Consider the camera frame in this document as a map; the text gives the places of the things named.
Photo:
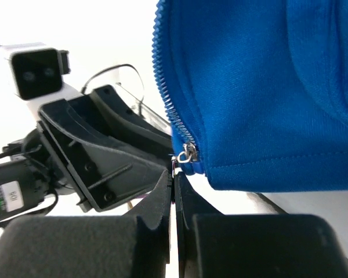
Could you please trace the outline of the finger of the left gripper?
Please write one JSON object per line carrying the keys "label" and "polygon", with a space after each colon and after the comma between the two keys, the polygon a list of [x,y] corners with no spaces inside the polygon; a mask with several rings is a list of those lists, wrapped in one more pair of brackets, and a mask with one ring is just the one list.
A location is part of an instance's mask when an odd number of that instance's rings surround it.
{"label": "finger of the left gripper", "polygon": [[82,97],[94,105],[110,137],[147,153],[173,153],[170,135],[136,114],[111,85],[95,88]]}

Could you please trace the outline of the blue zip-up jacket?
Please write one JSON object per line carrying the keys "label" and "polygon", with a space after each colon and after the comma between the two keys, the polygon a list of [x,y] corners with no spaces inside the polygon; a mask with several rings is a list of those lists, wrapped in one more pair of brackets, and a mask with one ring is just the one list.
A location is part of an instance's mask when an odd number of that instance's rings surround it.
{"label": "blue zip-up jacket", "polygon": [[177,163],[217,190],[348,190],[348,1],[159,1]]}

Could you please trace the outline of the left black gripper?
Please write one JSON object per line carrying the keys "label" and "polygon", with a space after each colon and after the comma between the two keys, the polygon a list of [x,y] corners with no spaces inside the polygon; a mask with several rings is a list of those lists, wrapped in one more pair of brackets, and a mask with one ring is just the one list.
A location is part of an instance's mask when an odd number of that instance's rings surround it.
{"label": "left black gripper", "polygon": [[38,115],[39,131],[9,143],[0,153],[0,159],[10,159],[0,164],[2,229],[21,213],[47,215],[57,205],[63,184],[51,157],[84,212],[111,210],[144,195],[169,164],[169,153],[147,153],[110,137],[85,98],[44,104]]}

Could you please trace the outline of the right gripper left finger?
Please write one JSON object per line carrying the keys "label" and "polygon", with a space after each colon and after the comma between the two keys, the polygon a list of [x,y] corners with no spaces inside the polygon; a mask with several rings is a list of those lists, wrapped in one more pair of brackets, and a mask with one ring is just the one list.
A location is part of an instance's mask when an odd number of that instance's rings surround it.
{"label": "right gripper left finger", "polygon": [[121,216],[12,221],[0,238],[0,277],[164,277],[172,176]]}

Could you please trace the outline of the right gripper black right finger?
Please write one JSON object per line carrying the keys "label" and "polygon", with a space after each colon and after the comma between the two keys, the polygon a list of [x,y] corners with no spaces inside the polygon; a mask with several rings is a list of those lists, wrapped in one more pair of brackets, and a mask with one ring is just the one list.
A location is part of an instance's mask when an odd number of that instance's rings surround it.
{"label": "right gripper black right finger", "polygon": [[348,277],[339,240],[318,216],[225,215],[182,173],[173,191],[180,277]]}

